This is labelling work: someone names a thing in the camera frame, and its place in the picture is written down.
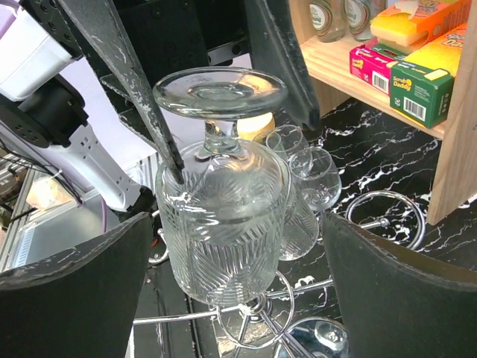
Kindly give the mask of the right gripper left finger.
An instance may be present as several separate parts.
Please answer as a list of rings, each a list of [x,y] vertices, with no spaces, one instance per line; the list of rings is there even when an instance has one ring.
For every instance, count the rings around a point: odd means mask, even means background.
[[[2,272],[1,356],[124,357],[152,239],[151,217],[140,213]]]

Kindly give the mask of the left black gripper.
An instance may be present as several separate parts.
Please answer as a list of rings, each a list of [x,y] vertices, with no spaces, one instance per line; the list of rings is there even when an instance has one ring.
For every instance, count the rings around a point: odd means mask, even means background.
[[[288,1],[23,1],[22,7],[74,59],[86,59],[98,80],[115,75],[178,183],[183,159],[150,85],[182,69],[231,65],[249,51],[247,32],[252,67],[288,88],[284,110],[302,127],[319,125]]]

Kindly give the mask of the round yellow wooden coaster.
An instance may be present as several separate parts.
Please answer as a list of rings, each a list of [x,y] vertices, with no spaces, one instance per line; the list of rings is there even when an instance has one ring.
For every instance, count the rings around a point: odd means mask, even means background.
[[[254,116],[237,121],[237,133],[241,139],[252,140],[260,134],[272,131],[276,127],[274,116],[271,112],[261,116]]]

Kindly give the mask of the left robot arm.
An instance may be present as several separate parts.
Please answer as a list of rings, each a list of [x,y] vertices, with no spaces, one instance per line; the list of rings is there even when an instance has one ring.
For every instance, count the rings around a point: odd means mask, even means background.
[[[182,169],[163,116],[139,114],[114,60],[121,42],[146,84],[178,70],[232,60],[238,45],[255,69],[280,78],[286,110],[318,123],[288,1],[6,1],[15,20],[1,36],[1,120],[38,148],[70,149],[87,125],[84,100],[60,72],[86,58],[123,123]]]

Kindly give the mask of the ribbed goblet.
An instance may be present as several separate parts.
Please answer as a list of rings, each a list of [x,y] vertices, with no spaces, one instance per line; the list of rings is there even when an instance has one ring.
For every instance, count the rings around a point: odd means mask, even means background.
[[[280,158],[279,164],[287,174],[290,187],[279,260],[292,261],[306,256],[313,249],[319,237],[319,224],[295,183],[287,162]]]
[[[205,124],[203,141],[180,152],[183,181],[167,166],[156,176],[174,278],[205,304],[251,301],[275,277],[290,178],[276,153],[239,138],[236,122],[278,109],[286,85],[258,70],[211,66],[167,75],[153,93],[162,109]]]

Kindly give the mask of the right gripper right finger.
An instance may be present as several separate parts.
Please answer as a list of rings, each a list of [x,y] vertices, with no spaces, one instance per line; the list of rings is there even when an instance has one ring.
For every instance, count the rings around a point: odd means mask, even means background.
[[[354,357],[475,357],[476,272],[334,213],[323,245]]]

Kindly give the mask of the chrome wine glass rack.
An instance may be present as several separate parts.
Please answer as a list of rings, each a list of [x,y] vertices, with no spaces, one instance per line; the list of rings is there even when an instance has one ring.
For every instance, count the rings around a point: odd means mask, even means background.
[[[332,278],[308,282],[293,287],[286,276],[277,272],[277,280],[284,290],[267,291],[258,298],[228,308],[209,308],[193,313],[188,320],[210,317],[214,331],[217,357],[239,357],[241,351],[254,354],[272,347],[280,347],[291,357],[312,357],[313,354],[291,335],[291,323],[297,312],[297,299],[308,292],[322,291],[333,286]]]

